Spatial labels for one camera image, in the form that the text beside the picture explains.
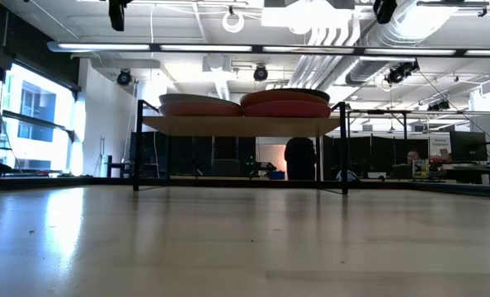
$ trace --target glossy floor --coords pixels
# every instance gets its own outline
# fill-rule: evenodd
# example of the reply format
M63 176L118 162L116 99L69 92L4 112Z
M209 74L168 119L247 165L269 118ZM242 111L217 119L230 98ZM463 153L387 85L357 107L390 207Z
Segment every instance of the glossy floor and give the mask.
M127 186L0 194L0 296L490 296L490 200Z

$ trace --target fluorescent light fixture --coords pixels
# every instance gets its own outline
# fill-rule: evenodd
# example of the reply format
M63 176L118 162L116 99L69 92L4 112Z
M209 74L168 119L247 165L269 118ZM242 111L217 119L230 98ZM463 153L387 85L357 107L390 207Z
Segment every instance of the fluorescent light fixture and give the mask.
M65 50L149 50L149 45L130 45L130 44L58 44L58 47Z
M411 55L440 55L455 54L455 49L366 49L365 54L411 54Z
M248 45L161 45L162 51L250 52Z
M465 55L478 55L478 56L490 56L490 50L488 49L472 49L467 50Z
M416 58L403 58L403 57L359 57L361 61L375 61L375 62L415 62Z
M310 54L353 54L354 49L324 46L264 46L266 53L310 53Z

